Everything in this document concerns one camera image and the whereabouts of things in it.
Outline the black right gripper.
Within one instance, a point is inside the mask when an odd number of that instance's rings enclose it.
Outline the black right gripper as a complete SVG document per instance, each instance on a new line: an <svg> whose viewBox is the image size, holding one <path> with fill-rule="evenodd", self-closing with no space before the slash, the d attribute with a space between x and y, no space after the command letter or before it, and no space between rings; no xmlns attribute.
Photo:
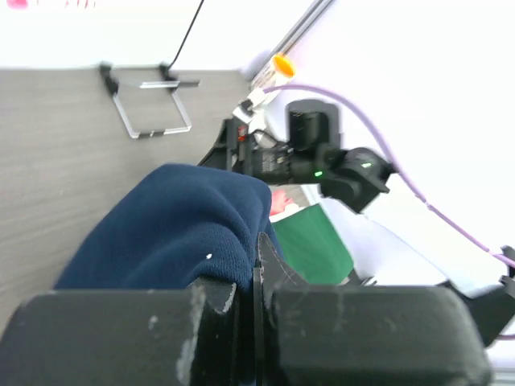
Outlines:
<svg viewBox="0 0 515 386"><path fill-rule="evenodd" d="M341 148L340 113L335 105L308 99L286 107L288 139L265 130L252 133L237 118L224 119L199 166L233 170L270 185L318 185L355 213L389 193L392 165L373 150Z"/></svg>

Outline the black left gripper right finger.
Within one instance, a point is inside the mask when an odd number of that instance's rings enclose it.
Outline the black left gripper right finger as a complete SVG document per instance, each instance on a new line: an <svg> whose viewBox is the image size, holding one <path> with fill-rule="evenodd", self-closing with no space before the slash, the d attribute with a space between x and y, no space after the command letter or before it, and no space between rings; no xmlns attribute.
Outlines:
<svg viewBox="0 0 515 386"><path fill-rule="evenodd" d="M311 285L261 234L253 278L259 385L487 385L461 299L441 286Z"/></svg>

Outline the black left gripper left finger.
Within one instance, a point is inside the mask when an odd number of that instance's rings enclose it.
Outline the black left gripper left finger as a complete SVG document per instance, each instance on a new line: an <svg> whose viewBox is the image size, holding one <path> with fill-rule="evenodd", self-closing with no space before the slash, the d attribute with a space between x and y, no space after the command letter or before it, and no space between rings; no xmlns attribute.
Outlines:
<svg viewBox="0 0 515 386"><path fill-rule="evenodd" d="M53 290L12 315L4 385L234 385L234 284L182 290Z"/></svg>

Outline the navy blue t shirt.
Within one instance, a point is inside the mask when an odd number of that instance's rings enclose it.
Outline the navy blue t shirt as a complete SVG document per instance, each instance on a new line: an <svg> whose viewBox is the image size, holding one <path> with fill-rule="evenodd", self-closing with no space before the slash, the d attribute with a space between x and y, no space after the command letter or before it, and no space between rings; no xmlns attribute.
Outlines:
<svg viewBox="0 0 515 386"><path fill-rule="evenodd" d="M258 237L281 248L270 207L271 191L258 179L165 164L86 236L55 288L168 290L215 277L248 290Z"/></svg>

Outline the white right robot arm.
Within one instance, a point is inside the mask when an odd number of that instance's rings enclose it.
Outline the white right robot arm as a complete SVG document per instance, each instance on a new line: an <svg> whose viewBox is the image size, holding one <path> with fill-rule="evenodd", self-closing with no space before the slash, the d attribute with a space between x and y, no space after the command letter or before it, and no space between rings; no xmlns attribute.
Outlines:
<svg viewBox="0 0 515 386"><path fill-rule="evenodd" d="M455 132L402 131L394 142L402 172L362 214L310 187L355 269L383 285L450 281L470 298L497 288L514 271L498 244L514 229L507 186L497 182L502 160Z"/></svg>

